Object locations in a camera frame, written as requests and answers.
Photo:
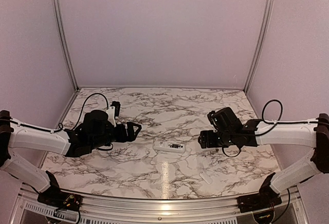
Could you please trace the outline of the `white remote control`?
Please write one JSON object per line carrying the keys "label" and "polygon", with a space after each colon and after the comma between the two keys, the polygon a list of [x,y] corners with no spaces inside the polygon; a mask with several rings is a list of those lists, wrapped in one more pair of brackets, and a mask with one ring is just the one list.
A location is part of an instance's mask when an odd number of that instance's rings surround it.
{"label": "white remote control", "polygon": [[186,147],[180,143],[172,143],[172,142],[158,142],[153,145],[153,149],[156,151],[163,151],[169,153],[184,153],[186,151]]}

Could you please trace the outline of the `white battery cover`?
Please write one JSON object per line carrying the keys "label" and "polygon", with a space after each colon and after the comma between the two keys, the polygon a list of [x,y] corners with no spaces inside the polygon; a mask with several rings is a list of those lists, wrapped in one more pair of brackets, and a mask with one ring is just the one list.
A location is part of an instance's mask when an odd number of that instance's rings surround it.
{"label": "white battery cover", "polygon": [[211,184],[213,182],[212,178],[209,175],[207,175],[205,172],[200,172],[199,175],[207,184]]}

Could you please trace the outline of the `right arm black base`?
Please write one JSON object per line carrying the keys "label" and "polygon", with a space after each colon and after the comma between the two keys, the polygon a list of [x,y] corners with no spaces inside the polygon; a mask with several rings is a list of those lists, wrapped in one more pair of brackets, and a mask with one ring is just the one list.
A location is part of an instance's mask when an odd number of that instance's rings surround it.
{"label": "right arm black base", "polygon": [[271,208],[282,203],[280,194],[270,187],[274,175],[275,173],[272,173],[265,178],[258,193],[237,198],[238,208],[241,213]]}

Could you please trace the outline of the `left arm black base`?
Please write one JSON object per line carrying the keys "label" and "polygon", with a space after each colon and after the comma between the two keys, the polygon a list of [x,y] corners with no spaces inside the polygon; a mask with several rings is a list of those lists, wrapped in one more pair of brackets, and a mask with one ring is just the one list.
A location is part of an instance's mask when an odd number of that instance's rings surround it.
{"label": "left arm black base", "polygon": [[78,211],[80,209],[81,201],[81,195],[63,192],[56,188],[49,188],[38,195],[38,202],[56,207],[59,210],[66,209]]}

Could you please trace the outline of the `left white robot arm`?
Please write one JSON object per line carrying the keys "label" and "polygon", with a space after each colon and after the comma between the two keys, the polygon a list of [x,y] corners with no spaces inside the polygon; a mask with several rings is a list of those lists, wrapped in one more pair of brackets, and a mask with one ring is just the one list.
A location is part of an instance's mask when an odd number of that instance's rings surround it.
{"label": "left white robot arm", "polygon": [[54,206],[61,206],[65,195],[53,174],[43,171],[23,157],[16,148],[47,151],[70,158],[90,154],[114,142],[135,141],[142,129],[140,124],[116,124],[116,113],[93,110],[85,114],[83,122],[74,129],[47,129],[12,119],[8,111],[1,111],[1,170],[33,187]]}

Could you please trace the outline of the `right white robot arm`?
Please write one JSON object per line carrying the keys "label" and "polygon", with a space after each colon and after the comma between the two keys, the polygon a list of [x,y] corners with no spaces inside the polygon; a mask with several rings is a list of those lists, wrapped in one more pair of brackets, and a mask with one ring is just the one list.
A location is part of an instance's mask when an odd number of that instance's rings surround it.
{"label": "right white robot arm", "polygon": [[202,149],[225,149],[235,145],[257,147],[269,144],[300,145],[311,148],[302,159],[286,169],[269,175],[263,182],[254,202],[260,208],[271,203],[275,196],[313,176],[328,173],[328,115],[320,114],[306,121],[265,121],[251,119],[242,123],[230,107],[208,113],[213,130],[201,131],[198,143]]}

